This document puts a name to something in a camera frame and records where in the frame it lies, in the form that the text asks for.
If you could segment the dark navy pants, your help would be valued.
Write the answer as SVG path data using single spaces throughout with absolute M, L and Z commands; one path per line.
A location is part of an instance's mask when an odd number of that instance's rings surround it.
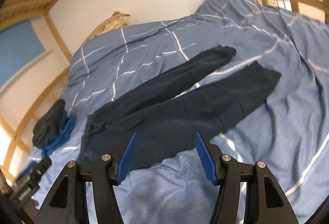
M 234 128 L 265 102 L 281 77 L 253 62 L 195 88 L 235 53 L 222 46 L 203 51 L 103 105 L 88 116 L 78 162 L 94 162 L 112 153 L 135 132 L 137 148 L 131 169 L 147 168 L 193 149 L 196 132 L 214 138 Z

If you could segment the dark folded garment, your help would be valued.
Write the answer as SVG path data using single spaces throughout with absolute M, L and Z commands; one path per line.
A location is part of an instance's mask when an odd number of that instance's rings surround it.
M 59 129 L 64 115 L 65 101 L 58 99 L 52 107 L 36 122 L 33 128 L 32 144 L 43 149 L 59 136 Z

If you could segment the blue checked duvet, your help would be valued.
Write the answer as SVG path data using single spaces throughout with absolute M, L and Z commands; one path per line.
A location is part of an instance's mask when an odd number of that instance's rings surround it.
M 187 17 L 107 32 L 80 47 L 63 99 L 70 140 L 34 195 L 69 160 L 89 163 L 136 132 L 115 189 L 125 223 L 208 223 L 218 188 L 200 131 L 239 162 L 266 163 L 299 223 L 328 197 L 328 25 L 253 0 L 205 0 Z

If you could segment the blue folded garment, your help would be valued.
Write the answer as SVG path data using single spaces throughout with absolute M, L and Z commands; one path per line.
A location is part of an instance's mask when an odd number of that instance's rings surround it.
M 67 111 L 63 110 L 59 128 L 51 129 L 44 139 L 45 147 L 41 150 L 42 157 L 49 157 L 56 149 L 69 141 L 75 122 L 76 116 L 67 115 Z

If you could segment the blue window blind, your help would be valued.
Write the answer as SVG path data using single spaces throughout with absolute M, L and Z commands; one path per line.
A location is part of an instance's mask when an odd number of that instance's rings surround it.
M 29 20 L 1 31 L 0 84 L 3 86 L 21 68 L 45 52 Z

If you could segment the beige patterned pillow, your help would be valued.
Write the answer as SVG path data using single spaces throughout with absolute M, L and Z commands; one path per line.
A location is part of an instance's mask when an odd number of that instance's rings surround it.
M 119 11 L 115 11 L 113 15 L 99 24 L 84 40 L 83 44 L 92 40 L 94 37 L 110 32 L 115 29 L 126 27 L 126 21 L 131 17 L 130 14 L 124 14 Z

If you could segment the wooden bunk bed frame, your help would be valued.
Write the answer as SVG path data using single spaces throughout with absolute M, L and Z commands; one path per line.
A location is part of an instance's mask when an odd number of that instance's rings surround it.
M 83 72 L 67 107 L 85 124 L 96 100 L 120 95 L 171 63 L 199 52 L 183 40 L 185 22 L 204 0 L 5 0 L 1 30 L 29 20 L 45 52 L 4 85 L 1 110 L 16 139 L 30 133 L 60 85 Z M 127 26 L 83 44 L 115 11 L 130 14 Z

